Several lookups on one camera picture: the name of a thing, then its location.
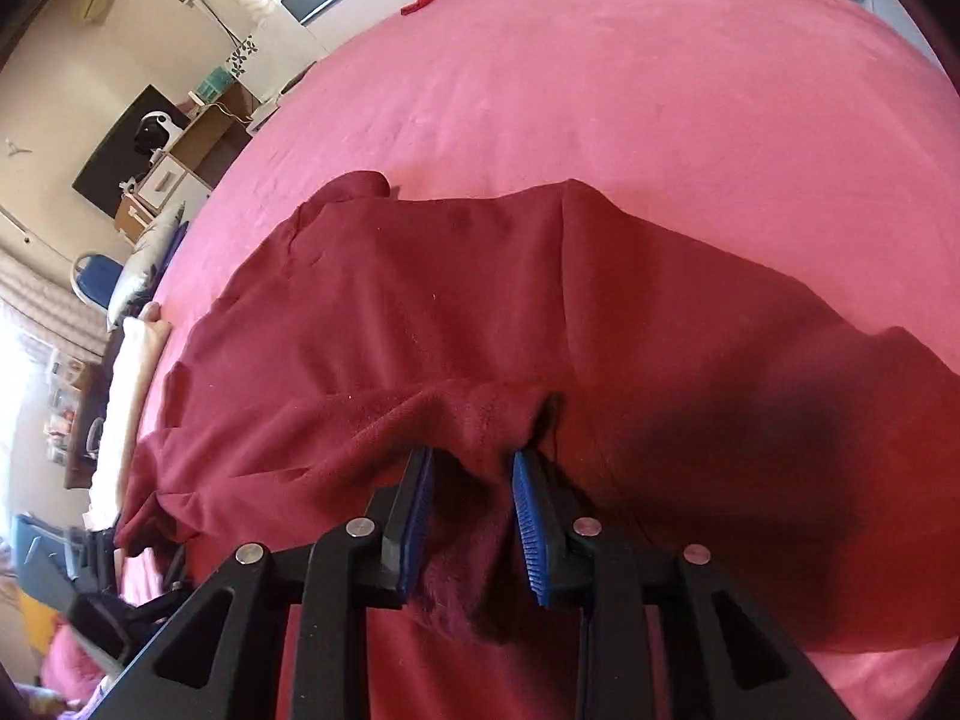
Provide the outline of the dark red fleece jacket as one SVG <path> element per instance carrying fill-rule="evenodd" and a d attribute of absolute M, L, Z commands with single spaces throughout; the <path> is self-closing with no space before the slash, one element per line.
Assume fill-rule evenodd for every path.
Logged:
<path fill-rule="evenodd" d="M 511 459 L 550 458 L 641 543 L 701 543 L 805 647 L 958 631 L 958 380 L 900 328 L 625 215 L 579 182 L 394 199 L 355 172 L 195 323 L 119 539 L 281 550 L 434 447 L 415 608 L 501 639 Z"/>

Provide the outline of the cream folded blanket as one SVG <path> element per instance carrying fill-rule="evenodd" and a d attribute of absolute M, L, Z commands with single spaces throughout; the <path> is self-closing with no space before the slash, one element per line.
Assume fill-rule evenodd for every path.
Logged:
<path fill-rule="evenodd" d="M 110 368 L 106 419 L 83 514 L 92 532 L 107 530 L 121 515 L 143 405 L 172 325 L 161 317 L 161 304 L 149 301 L 137 317 L 125 317 L 121 330 L 124 338 Z"/>

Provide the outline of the blue chair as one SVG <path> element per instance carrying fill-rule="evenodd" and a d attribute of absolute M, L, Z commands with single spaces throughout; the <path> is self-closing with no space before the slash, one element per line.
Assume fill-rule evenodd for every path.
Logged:
<path fill-rule="evenodd" d="M 124 267 L 107 255 L 86 252 L 70 267 L 70 286 L 84 305 L 106 312 Z"/>

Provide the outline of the black monitor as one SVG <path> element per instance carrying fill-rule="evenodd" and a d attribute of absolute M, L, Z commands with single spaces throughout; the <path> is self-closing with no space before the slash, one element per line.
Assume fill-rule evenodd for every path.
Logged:
<path fill-rule="evenodd" d="M 176 127 L 189 125 L 189 117 L 178 106 L 159 89 L 148 85 L 110 127 L 73 179 L 71 188 L 108 218 L 114 218 L 119 210 L 121 183 L 143 177 L 149 168 L 149 153 L 140 153 L 135 137 L 143 117 L 153 112 L 169 115 Z"/>

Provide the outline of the white headphones on stand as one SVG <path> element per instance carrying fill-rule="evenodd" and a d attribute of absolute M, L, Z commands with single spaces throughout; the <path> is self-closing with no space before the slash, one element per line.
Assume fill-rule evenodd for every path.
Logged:
<path fill-rule="evenodd" d="M 143 117 L 133 135 L 133 149 L 142 156 L 153 158 L 158 151 L 168 149 L 184 132 L 184 127 L 171 114 L 153 110 Z"/>

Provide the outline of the wooden desk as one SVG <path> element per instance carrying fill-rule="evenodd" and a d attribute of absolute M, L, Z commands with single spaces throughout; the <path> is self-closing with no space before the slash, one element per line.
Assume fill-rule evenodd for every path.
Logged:
<path fill-rule="evenodd" d="M 182 208 L 183 223 L 192 221 L 251 141 L 247 126 L 258 105 L 256 96 L 234 82 L 202 106 L 178 139 L 151 160 L 145 177 L 122 192 L 114 216 L 122 238 L 135 244 L 168 206 Z"/>

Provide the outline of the teal box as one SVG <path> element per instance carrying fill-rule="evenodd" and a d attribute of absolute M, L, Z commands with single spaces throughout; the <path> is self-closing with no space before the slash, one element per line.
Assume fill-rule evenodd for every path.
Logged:
<path fill-rule="evenodd" d="M 218 65 L 213 68 L 203 80 L 190 91 L 190 98 L 197 104 L 210 104 L 221 96 L 233 83 L 235 78 L 226 68 Z"/>

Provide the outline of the pink bed blanket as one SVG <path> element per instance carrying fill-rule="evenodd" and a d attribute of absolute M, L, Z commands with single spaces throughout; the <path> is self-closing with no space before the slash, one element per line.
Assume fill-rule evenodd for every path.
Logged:
<path fill-rule="evenodd" d="M 242 262 L 327 184 L 401 202 L 579 182 L 625 215 L 765 266 L 862 332 L 900 328 L 958 380 L 958 98 L 846 0 L 438 0 L 319 62 L 224 174 L 158 291 L 172 335 L 146 402 Z M 501 639 L 415 600 L 371 619 L 379 718 L 565 718 L 576 624 L 521 577 Z M 918 709 L 957 634 L 805 647 L 859 718 Z"/>

